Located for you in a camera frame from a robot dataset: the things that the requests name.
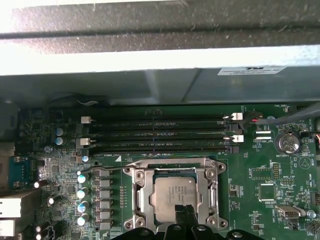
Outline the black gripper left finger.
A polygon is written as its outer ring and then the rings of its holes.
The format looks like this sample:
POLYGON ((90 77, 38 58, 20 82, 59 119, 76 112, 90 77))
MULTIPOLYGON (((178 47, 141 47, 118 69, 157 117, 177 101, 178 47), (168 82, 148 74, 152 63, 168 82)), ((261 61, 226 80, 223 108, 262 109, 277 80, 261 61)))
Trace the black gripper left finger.
POLYGON ((187 208, 182 205, 174 207, 174 223, 164 231, 154 233, 148 228, 139 227, 129 232, 130 240, 187 240, 187 208))

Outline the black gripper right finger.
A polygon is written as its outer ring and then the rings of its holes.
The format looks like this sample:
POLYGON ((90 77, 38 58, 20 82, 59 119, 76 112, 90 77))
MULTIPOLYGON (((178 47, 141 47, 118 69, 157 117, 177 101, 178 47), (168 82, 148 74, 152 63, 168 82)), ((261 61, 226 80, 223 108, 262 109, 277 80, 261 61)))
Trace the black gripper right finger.
POLYGON ((187 240, 251 240, 252 234, 243 230, 231 230, 225 236, 214 232, 209 226, 198 223, 192 205, 186 205, 186 239, 187 240))

